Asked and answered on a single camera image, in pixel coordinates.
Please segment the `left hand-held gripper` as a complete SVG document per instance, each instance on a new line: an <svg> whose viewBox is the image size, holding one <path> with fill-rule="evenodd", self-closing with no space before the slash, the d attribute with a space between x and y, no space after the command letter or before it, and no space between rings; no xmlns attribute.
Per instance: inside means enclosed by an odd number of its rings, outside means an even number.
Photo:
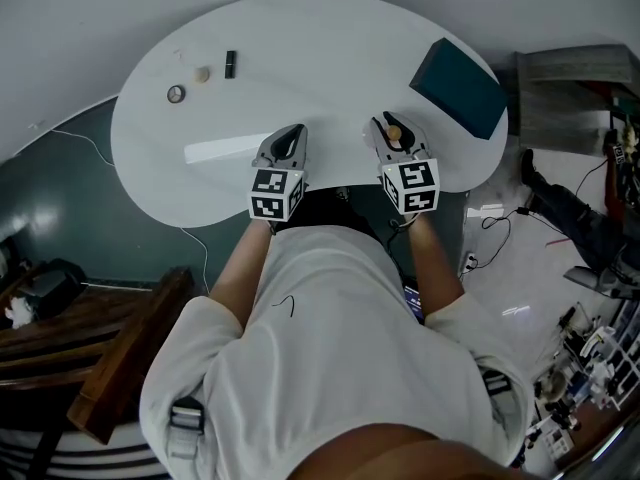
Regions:
<svg viewBox="0 0 640 480"><path fill-rule="evenodd" d="M303 166L308 130L304 124L289 125L266 137L252 163L254 179L248 193L252 219L287 222L299 206L305 190L305 170L276 167L270 162Z"/></svg>

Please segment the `black bag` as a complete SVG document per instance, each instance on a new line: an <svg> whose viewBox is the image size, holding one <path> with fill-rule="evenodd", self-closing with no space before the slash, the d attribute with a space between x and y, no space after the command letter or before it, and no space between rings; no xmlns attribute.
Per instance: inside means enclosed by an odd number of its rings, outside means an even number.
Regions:
<svg viewBox="0 0 640 480"><path fill-rule="evenodd" d="M56 258L43 265L23 292L35 319L46 320L63 312L85 289L85 281L86 275L80 266Z"/></svg>

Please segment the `person's white shirt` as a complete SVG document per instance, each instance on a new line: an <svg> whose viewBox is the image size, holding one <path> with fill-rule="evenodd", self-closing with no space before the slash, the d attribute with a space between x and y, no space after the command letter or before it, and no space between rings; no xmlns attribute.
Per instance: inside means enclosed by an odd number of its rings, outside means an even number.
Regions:
<svg viewBox="0 0 640 480"><path fill-rule="evenodd" d="M247 325L204 296L145 378L142 433L177 480L286 480L330 440L409 426L497 463L534 411L498 322L463 295L419 323L393 263L276 235Z"/></svg>

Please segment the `person's left forearm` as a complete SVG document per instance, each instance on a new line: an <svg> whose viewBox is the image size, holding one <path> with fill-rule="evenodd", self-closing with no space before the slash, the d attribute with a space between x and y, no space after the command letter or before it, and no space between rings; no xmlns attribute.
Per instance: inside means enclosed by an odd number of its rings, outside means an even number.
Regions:
<svg viewBox="0 0 640 480"><path fill-rule="evenodd" d="M209 294L212 300L228 309L243 328L254 307L271 239L269 224L252 220Z"/></svg>

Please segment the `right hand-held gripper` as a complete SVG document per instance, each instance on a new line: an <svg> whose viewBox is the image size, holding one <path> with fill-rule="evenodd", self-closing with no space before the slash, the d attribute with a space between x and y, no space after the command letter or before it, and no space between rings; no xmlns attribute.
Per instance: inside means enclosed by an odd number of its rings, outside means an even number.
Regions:
<svg viewBox="0 0 640 480"><path fill-rule="evenodd" d="M400 215L435 210L440 178L437 160L431 157L425 132L400 113L384 111L383 119L384 126L372 117L369 129L379 159L378 178L384 193ZM401 150L390 148L386 133L389 125L402 129Z"/></svg>

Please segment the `phone with blue screen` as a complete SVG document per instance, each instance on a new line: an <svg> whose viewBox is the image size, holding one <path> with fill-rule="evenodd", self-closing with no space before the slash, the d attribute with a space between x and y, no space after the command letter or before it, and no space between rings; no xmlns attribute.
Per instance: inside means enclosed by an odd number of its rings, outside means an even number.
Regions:
<svg viewBox="0 0 640 480"><path fill-rule="evenodd" d="M423 324L424 315L421 308L420 295L417 289L417 283L409 279L403 284L405 301L416 320Z"/></svg>

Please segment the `dark green box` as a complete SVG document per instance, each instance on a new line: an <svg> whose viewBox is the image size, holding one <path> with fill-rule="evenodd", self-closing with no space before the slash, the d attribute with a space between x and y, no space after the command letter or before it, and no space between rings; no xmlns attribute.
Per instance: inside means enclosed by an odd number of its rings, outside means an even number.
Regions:
<svg viewBox="0 0 640 480"><path fill-rule="evenodd" d="M507 93L451 41L432 44L409 87L472 136L488 140L507 108Z"/></svg>

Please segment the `person's right forearm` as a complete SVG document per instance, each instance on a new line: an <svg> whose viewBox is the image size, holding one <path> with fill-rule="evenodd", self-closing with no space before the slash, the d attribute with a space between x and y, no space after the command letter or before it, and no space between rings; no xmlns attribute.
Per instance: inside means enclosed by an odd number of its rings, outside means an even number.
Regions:
<svg viewBox="0 0 640 480"><path fill-rule="evenodd" d="M464 295L464 288L430 221L417 214L408 226L421 311L425 318L446 308Z"/></svg>

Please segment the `grey wooden shelf desk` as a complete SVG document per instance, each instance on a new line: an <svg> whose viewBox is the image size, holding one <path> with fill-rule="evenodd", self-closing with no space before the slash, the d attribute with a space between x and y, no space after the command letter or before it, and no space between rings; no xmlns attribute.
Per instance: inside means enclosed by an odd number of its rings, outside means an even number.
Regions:
<svg viewBox="0 0 640 480"><path fill-rule="evenodd" d="M597 156L610 113L640 117L640 58L621 44L515 55L520 145Z"/></svg>

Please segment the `black stool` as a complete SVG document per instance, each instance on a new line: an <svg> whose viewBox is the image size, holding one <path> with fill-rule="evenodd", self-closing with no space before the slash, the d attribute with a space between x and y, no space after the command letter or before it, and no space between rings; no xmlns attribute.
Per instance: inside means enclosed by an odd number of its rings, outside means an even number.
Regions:
<svg viewBox="0 0 640 480"><path fill-rule="evenodd" d="M376 261L385 252L387 262L401 272L369 222L352 207L346 188L306 194L290 220L276 226L276 234L283 243L300 250L341 251Z"/></svg>

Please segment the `white oval table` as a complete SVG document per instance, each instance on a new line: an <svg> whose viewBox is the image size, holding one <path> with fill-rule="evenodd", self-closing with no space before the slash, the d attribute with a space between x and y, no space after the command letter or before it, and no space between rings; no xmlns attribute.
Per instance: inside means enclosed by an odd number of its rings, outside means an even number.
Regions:
<svg viewBox="0 0 640 480"><path fill-rule="evenodd" d="M400 113L423 129L441 187L466 192L499 165L508 122L473 137L409 87L449 32L381 0L241 0L180 27L126 80L111 150L119 180L147 215L208 226L245 211L251 139L302 123L311 189L373 184L378 159L363 137L372 117ZM226 52L237 52L226 79ZM194 70L207 66L198 84Z"/></svg>

